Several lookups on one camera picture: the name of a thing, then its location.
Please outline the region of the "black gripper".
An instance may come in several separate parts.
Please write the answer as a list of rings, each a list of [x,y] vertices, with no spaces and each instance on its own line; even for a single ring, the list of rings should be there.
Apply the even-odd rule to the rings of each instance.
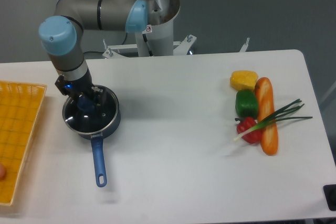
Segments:
[[[101,106],[107,99],[106,88],[92,83],[89,70],[76,80],[66,80],[65,76],[59,76],[55,85],[61,94],[72,98],[77,106]]]

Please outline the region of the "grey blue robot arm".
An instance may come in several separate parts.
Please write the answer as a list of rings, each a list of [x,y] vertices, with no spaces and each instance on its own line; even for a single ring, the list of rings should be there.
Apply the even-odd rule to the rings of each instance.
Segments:
[[[80,45],[83,32],[141,33],[149,24],[148,13],[145,0],[58,0],[38,33],[59,74],[55,85],[60,92],[78,104],[102,105],[105,90],[92,84]]]

